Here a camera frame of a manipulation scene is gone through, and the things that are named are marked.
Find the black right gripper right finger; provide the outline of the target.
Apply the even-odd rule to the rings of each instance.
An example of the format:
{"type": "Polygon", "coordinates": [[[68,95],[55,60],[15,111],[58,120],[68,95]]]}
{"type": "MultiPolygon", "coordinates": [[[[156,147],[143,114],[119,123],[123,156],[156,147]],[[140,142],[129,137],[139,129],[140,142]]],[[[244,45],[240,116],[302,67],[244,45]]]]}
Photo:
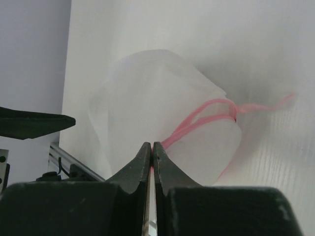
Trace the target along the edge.
{"type": "Polygon", "coordinates": [[[159,236],[300,236],[286,197],[270,187],[204,187],[154,143],[159,236]]]}

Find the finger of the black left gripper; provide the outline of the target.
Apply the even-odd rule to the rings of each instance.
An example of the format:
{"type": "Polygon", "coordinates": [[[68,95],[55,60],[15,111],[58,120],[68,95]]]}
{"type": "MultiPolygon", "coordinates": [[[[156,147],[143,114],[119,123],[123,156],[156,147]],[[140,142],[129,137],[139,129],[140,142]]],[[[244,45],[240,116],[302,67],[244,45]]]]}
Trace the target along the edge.
{"type": "Polygon", "coordinates": [[[1,107],[0,135],[18,140],[35,139],[56,133],[76,124],[66,115],[18,111],[1,107]]]}

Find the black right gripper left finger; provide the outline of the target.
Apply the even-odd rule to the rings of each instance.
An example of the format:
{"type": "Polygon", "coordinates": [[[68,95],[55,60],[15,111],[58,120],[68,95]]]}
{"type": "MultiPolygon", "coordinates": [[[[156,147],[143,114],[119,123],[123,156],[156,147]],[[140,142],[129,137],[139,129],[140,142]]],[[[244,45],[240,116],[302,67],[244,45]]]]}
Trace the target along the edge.
{"type": "Polygon", "coordinates": [[[34,181],[0,197],[3,236],[146,236],[151,145],[106,181],[34,181]]]}

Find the aluminium mounting rail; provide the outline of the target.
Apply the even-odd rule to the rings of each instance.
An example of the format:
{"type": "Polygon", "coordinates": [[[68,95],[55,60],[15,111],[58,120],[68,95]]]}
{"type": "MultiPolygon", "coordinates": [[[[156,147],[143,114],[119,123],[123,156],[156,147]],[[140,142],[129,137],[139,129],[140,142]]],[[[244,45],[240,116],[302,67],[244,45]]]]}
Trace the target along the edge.
{"type": "Polygon", "coordinates": [[[48,166],[56,168],[58,175],[66,177],[66,180],[105,181],[104,178],[68,154],[56,143],[50,144],[48,166]]]}

